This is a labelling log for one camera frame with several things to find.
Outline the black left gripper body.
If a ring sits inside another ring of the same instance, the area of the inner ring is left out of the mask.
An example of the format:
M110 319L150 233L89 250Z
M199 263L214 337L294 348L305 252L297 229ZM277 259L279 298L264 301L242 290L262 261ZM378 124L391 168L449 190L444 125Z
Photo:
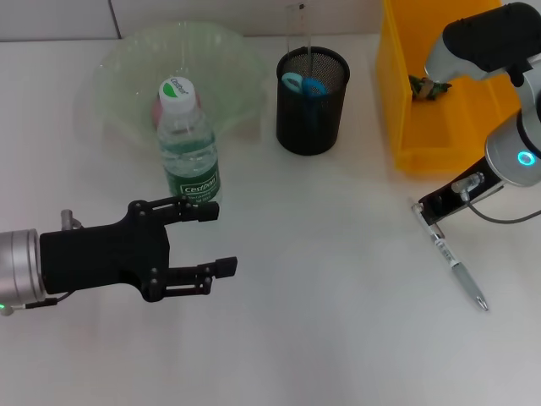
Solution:
M113 224L44 233L39 242L48 294L128 284L150 303L166 295L167 231L143 201L131 203L125 217Z

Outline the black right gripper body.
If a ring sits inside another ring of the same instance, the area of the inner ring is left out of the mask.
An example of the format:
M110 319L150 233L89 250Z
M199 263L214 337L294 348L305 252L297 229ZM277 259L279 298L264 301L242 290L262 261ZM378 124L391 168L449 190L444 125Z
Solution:
M461 191L467 191L471 203L482 200L499 191L504 181L487 162L476 162L464 173L453 179L440 192L440 214L449 216L466 207Z

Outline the clear green-label water bottle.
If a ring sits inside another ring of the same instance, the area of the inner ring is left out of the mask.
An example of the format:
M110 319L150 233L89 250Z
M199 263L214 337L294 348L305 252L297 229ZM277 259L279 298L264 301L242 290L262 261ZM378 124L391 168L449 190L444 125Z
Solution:
M221 177L216 137L193 83L171 77L159 88L157 137L169 190L195 205L218 202Z

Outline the grey ballpoint pen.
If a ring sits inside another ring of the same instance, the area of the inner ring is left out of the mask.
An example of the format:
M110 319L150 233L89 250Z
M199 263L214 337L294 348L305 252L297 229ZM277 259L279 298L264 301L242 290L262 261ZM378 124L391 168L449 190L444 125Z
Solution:
M489 305L484 297L483 292L472 278L469 270L464 263L458 258L452 251L450 245L447 243L445 235L440 227L434 223L429 224L424 218L424 209L420 203L413 203L411 210L415 217L418 219L419 224L423 230L429 236L433 246L438 250L440 255L445 260L445 263L451 270L462 289L470 298L470 300L483 312L489 311Z

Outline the pink toy peach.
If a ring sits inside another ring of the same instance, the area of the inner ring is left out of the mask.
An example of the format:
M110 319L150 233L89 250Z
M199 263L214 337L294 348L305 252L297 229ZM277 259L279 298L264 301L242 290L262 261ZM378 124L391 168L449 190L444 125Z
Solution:
M151 120L155 128L158 126L163 113L162 100L166 102L167 113L188 115L201 107L198 93L184 98L158 94L151 108Z

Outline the green plastic wrapper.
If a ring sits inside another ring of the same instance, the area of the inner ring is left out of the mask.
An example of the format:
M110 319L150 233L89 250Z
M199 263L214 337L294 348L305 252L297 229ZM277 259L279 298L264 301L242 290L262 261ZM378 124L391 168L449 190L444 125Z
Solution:
M408 79L412 99L417 101L434 101L438 96L445 94L452 87L450 83L434 82L428 77L419 78L409 75Z

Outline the blue-handled scissors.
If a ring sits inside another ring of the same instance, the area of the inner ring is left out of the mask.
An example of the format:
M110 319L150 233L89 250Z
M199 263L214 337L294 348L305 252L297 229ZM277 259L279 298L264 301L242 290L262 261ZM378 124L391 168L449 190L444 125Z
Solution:
M327 94L325 86L313 77L303 77L301 74L293 72L283 74L281 82L290 91L300 95L305 121L311 127L316 128L318 126L319 108L314 100Z

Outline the transparent plastic ruler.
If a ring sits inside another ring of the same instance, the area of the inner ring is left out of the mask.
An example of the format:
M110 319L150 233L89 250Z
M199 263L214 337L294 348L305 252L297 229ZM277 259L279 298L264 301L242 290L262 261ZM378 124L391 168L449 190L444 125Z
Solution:
M312 63L311 51L311 7L308 1L286 6L287 55L298 48L304 48L308 63Z

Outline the black mesh pen holder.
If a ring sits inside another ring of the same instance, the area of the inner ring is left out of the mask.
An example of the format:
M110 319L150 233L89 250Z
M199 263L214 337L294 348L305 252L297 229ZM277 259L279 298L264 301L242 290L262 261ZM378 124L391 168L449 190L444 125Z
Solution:
M290 56L284 55L276 67L276 138L285 149L301 156L322 154L336 143L350 80L347 61L337 52L325 47L311 47L311 51L312 63L308 63L305 49L298 48ZM327 94L314 100L319 108L316 128L305 121L300 95L281 82L287 72L313 77L325 86Z

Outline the green translucent fruit bowl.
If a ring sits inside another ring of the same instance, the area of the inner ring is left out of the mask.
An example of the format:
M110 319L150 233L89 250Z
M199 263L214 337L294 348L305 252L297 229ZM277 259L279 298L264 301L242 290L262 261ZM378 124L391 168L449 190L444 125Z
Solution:
M120 40L93 75L97 116L131 143L156 141L152 108L160 84L190 80L220 135L260 112L268 75L260 55L235 31L203 21L155 25Z

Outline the yellow plastic bin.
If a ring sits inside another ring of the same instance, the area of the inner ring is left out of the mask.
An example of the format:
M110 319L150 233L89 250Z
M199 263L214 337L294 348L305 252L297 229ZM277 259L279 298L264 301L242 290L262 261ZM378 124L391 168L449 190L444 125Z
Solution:
M425 75L445 26L500 6L500 0L382 0L376 74L396 168L414 176L458 174L484 155L487 136L520 107L507 75L462 77L433 101L413 100L409 78Z

